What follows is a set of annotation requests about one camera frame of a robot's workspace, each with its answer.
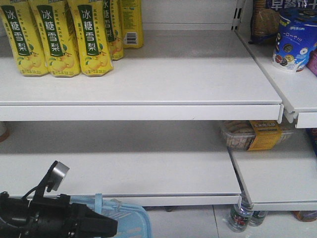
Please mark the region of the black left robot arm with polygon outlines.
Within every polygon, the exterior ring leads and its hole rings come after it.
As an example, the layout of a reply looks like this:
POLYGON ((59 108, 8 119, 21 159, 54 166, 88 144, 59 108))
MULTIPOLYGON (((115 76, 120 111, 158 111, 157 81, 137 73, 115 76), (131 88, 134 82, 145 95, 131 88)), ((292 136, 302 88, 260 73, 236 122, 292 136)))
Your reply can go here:
POLYGON ((69 195, 28 200, 0 194, 2 238, 111 238, 117 227, 118 221, 72 203, 69 195))

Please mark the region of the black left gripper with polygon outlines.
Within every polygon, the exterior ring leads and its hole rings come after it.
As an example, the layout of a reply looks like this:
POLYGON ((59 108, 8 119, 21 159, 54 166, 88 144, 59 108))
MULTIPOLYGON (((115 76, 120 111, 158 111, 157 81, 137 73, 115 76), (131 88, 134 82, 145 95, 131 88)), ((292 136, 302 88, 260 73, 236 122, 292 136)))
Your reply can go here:
POLYGON ((70 197, 35 195, 29 204, 28 236, 31 238, 111 238, 118 221, 98 214, 70 197))

